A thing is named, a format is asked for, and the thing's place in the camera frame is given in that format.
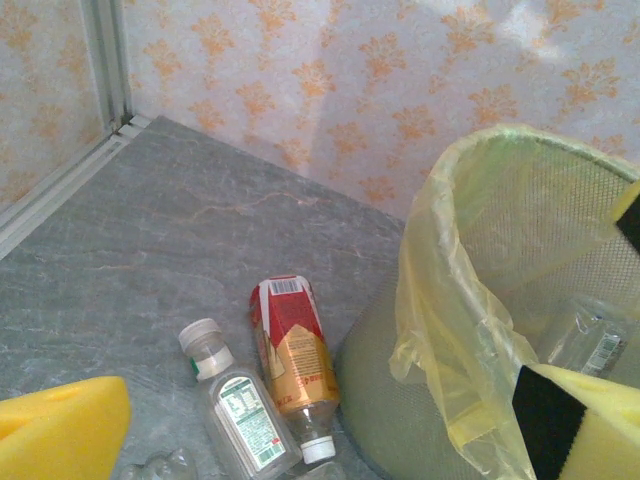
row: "mesh trash can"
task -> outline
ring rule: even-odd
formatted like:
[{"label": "mesh trash can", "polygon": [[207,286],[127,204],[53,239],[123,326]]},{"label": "mesh trash can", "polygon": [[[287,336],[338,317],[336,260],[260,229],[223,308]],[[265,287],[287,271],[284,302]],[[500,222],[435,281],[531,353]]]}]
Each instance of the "mesh trash can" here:
[{"label": "mesh trash can", "polygon": [[[573,295],[639,311],[640,259],[607,222],[638,177],[525,126],[447,149],[414,200],[399,271],[336,362],[343,426],[380,476],[534,478],[510,407],[517,372]],[[639,366],[636,338],[609,378],[640,387]]]}]

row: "wall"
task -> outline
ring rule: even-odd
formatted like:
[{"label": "wall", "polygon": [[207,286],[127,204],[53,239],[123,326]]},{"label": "wall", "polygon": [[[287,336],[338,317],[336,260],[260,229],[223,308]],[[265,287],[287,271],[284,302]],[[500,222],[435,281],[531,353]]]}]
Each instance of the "wall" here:
[{"label": "wall", "polygon": [[0,212],[104,131],[78,0],[0,0]]},{"label": "wall", "polygon": [[496,122],[640,159],[636,0],[123,1],[137,112],[400,217]]}]

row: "sponge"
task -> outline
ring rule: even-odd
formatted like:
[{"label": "sponge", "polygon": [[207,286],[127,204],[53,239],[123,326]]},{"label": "sponge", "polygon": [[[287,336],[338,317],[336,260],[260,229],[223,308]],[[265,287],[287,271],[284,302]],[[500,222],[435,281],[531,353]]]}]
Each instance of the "sponge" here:
[{"label": "sponge", "polygon": [[640,479],[640,390],[523,366],[512,404],[538,480]]},{"label": "sponge", "polygon": [[640,253],[640,180],[628,187],[616,200],[611,216],[616,227]]},{"label": "sponge", "polygon": [[0,402],[2,480],[107,480],[131,409],[120,377],[97,377]]}]

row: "yellow plastic bag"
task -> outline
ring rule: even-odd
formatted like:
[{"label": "yellow plastic bag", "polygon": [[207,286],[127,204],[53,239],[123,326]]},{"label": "yellow plastic bag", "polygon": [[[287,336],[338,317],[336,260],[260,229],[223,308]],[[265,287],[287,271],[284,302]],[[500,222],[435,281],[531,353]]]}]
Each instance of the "yellow plastic bag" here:
[{"label": "yellow plastic bag", "polygon": [[557,306],[584,293],[638,307],[637,274],[620,276],[635,254],[604,221],[637,177],[581,143],[499,126],[449,147],[414,200],[391,370],[426,372],[451,442],[487,478],[535,479],[511,398]]}]

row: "gray marble floor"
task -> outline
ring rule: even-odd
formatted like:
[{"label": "gray marble floor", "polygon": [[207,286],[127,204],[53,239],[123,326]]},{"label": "gray marble floor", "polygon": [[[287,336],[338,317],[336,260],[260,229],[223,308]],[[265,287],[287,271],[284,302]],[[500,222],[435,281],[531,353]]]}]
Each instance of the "gray marble floor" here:
[{"label": "gray marble floor", "polygon": [[[237,358],[257,365],[249,294],[295,272],[314,286],[335,353],[401,231],[399,220],[159,118],[0,261],[0,399],[122,375],[133,420],[115,473],[186,446],[201,479],[225,478],[178,332],[214,317]],[[377,478],[336,438],[348,478]]]}]

